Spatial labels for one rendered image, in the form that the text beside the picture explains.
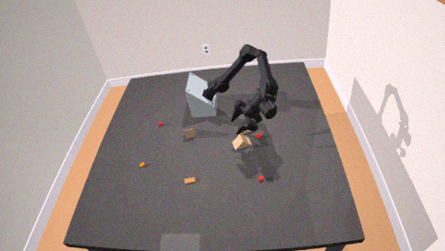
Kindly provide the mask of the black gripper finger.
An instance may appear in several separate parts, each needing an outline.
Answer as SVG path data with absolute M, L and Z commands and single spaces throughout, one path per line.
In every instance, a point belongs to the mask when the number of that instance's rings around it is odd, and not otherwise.
M 234 109 L 233 109 L 233 115 L 232 115 L 232 119 L 231 122 L 233 122 L 239 115 L 241 115 L 243 113 L 243 111 L 239 110 L 235 105 L 234 105 Z
M 241 125 L 239 126 L 236 134 L 239 135 L 239 134 L 243 133 L 246 130 L 250 130 L 250 129 L 246 128 L 245 125 L 244 125 L 244 122 L 242 122 Z

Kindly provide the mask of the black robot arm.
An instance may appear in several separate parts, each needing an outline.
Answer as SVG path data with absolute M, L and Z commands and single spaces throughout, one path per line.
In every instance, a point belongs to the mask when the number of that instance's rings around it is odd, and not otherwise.
M 230 87 L 229 81 L 243 68 L 244 64 L 257 58 L 261 79 L 259 81 L 259 88 L 257 88 L 258 93 L 252 98 L 252 101 L 260 108 L 266 119 L 274 117 L 277 113 L 277 106 L 273 102 L 275 102 L 277 98 L 278 84 L 270 70 L 266 53 L 249 44 L 244 44 L 239 50 L 239 54 L 239 58 L 223 76 L 216 78 L 213 82 L 207 82 L 208 88 L 203 90 L 202 96 L 212 101 L 213 96 L 217 92 L 226 92 Z

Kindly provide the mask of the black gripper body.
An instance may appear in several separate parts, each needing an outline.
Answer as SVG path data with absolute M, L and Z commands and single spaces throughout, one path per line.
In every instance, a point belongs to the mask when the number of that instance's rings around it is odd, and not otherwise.
M 256 131 L 258 129 L 258 126 L 256 124 L 256 122 L 254 120 L 251 119 L 251 117 L 257 113 L 257 112 L 261 112 L 260 108 L 258 106 L 256 106 L 253 101 L 248 100 L 247 101 L 248 104 L 246 104 L 245 102 L 241 101 L 241 100 L 236 100 L 234 102 L 235 106 L 243 111 L 245 120 L 244 120 L 244 125 L 246 128 L 252 130 L 252 131 Z

